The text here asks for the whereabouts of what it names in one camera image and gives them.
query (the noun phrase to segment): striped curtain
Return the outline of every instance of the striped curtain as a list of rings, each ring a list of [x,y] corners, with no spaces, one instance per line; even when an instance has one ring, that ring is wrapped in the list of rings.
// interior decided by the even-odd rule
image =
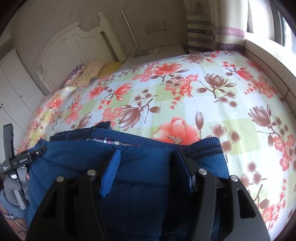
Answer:
[[[248,0],[184,0],[190,53],[242,50]]]

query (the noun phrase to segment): nightstand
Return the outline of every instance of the nightstand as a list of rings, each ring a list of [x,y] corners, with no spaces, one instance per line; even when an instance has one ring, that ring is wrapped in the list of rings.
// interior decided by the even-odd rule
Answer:
[[[144,54],[139,57],[129,57],[119,70],[130,69],[134,66],[161,60],[164,58],[171,58],[186,54],[181,45],[172,45],[166,47],[157,48],[157,50],[150,50],[149,54]]]

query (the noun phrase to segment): white wardrobe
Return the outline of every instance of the white wardrobe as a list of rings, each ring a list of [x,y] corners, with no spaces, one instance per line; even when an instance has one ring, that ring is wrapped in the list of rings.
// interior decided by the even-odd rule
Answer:
[[[3,126],[12,123],[17,151],[44,95],[31,79],[15,49],[0,60],[0,163],[5,160]]]

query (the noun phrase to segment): white wooden headboard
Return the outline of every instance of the white wooden headboard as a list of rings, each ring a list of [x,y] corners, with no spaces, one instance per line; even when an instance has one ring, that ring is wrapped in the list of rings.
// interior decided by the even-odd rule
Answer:
[[[103,12],[98,16],[98,27],[83,31],[79,28],[80,22],[73,23],[56,34],[43,50],[38,61],[43,73],[37,74],[50,92],[58,90],[63,80],[81,63],[104,60],[108,64],[126,60],[110,20]]]

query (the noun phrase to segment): gloved hand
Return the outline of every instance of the gloved hand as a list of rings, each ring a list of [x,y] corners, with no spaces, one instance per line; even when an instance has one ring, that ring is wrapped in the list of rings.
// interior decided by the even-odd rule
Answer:
[[[4,180],[4,190],[0,193],[0,203],[3,205],[3,207],[13,214],[14,216],[18,218],[24,218],[25,217],[25,210],[20,209],[20,205],[15,197],[14,190],[20,191],[22,189],[21,184],[10,178],[7,177]],[[23,185],[25,198],[29,201],[29,180],[25,182]]]

